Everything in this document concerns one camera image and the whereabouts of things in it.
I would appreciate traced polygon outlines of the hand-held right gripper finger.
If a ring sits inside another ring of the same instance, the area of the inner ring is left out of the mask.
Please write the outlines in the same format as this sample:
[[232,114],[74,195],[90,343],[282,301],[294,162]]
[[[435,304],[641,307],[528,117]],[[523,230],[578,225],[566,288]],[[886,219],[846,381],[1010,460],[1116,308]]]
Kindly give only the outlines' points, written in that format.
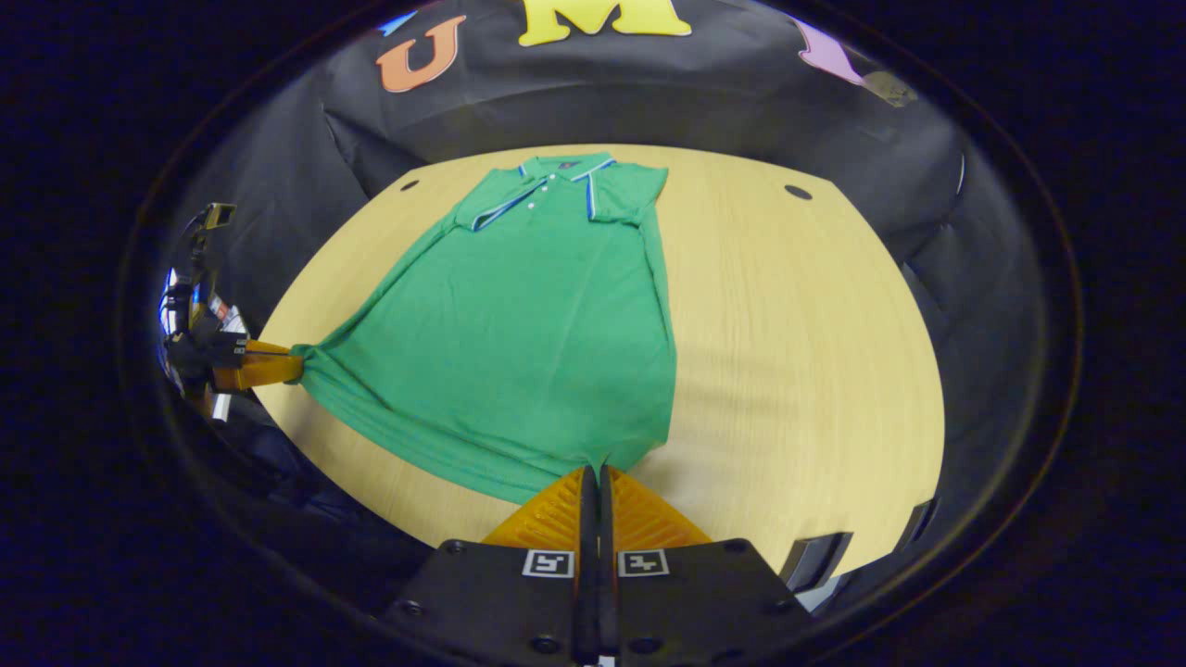
[[597,474],[566,474],[486,539],[449,539],[383,621],[452,666],[580,666],[597,659]]
[[709,539],[613,466],[599,481],[598,629],[618,666],[778,661],[812,625],[750,540]]

